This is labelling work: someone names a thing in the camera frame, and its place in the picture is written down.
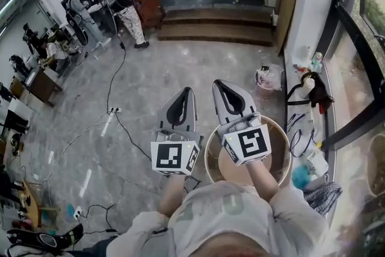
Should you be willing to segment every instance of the black shoe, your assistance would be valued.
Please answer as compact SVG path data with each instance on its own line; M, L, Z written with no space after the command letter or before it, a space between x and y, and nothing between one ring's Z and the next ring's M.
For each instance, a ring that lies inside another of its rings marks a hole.
M142 44L135 44L134 48L148 48L150 46L150 42L145 41Z

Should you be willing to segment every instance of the staircase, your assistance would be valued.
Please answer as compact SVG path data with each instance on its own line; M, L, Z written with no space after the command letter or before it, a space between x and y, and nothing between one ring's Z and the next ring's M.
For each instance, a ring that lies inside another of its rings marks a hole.
M246 9L172 10L163 19L158 39L195 40L272 46L269 13Z

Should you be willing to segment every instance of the wooden board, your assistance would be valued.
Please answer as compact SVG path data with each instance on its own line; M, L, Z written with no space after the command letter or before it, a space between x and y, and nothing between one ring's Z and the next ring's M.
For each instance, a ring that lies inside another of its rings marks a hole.
M259 10L240 9L192 9L172 10L167 12L164 25L185 23L218 23L232 25L247 25L272 27L271 16L268 12Z
M158 39L195 40L243 43L272 46L273 34L269 28L237 25L186 24L164 25Z
M283 44L290 29L290 24L295 8L295 1L296 0L281 1L280 14L276 28L277 49L279 54L282 51Z

